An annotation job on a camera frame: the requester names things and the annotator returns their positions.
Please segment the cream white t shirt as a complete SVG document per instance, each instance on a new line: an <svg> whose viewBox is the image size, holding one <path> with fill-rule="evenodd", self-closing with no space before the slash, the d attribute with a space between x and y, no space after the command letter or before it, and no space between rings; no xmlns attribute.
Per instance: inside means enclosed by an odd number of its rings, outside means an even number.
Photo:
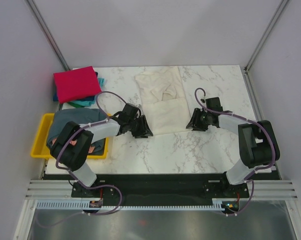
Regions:
<svg viewBox="0 0 301 240"><path fill-rule="evenodd" d="M144 71L134 79L152 133L158 136L186 132L191 116L178 67Z"/></svg>

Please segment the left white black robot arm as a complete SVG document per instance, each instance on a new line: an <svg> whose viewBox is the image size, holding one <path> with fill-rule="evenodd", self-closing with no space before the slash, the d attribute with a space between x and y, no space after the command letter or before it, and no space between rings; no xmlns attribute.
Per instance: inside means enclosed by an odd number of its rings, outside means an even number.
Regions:
<svg viewBox="0 0 301 240"><path fill-rule="evenodd" d="M59 169L65 169L90 197L100 192L97 175L87 164L89 155L105 149L106 139L130 132L136 138L153 133L141 109L130 103L114 115L101 109L64 109L54 114L46 145Z"/></svg>

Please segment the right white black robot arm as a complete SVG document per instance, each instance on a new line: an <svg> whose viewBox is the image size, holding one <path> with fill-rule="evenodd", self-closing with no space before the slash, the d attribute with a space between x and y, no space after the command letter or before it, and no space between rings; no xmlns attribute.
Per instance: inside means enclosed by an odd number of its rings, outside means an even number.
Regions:
<svg viewBox="0 0 301 240"><path fill-rule="evenodd" d="M259 170L271 168L280 157L272 124L268 120L253 121L224 110L219 97L196 100L187 129L205 132L209 126L227 130L238 136L239 160L212 184L218 196L234 198L244 192L247 182Z"/></svg>

